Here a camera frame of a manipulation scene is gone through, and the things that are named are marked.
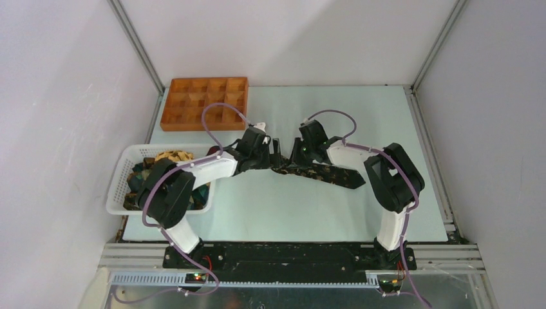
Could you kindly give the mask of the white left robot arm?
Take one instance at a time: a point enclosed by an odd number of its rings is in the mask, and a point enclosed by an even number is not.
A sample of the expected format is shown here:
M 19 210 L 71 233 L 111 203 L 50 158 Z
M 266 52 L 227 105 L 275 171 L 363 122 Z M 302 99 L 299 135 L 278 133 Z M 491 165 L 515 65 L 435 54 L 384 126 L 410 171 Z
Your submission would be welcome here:
M 257 126 L 248 127 L 233 143 L 214 147 L 210 155 L 184 162 L 163 158 L 155 163 L 136 196 L 144 226 L 155 228 L 188 268 L 203 260 L 201 238 L 187 219 L 193 191 L 216 180 L 280 166 L 280 142 Z

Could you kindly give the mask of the black gold floral tie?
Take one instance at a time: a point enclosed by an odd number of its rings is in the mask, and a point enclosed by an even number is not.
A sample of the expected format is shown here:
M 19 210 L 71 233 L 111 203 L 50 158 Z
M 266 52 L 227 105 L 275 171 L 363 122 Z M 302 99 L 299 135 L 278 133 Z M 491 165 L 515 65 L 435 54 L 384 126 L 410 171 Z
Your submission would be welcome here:
M 309 178 L 347 189 L 358 189 L 366 184 L 358 171 L 331 165 L 311 164 L 308 167 L 282 165 L 272 170 L 278 174 Z

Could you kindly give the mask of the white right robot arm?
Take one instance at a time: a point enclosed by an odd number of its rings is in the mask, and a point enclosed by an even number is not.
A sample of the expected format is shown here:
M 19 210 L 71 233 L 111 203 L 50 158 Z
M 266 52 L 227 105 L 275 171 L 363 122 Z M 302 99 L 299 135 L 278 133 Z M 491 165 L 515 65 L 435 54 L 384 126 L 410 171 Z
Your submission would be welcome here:
M 404 148 L 397 143 L 376 149 L 352 144 L 340 136 L 327 137 L 317 120 L 303 122 L 291 154 L 297 167 L 316 165 L 325 169 L 326 179 L 334 179 L 335 169 L 356 173 L 356 179 L 345 181 L 349 187 L 368 183 L 383 208 L 381 226 L 376 242 L 381 246 L 374 252 L 376 264 L 391 269 L 400 261 L 398 248 L 406 238 L 410 214 L 420 203 L 425 187 L 422 175 Z

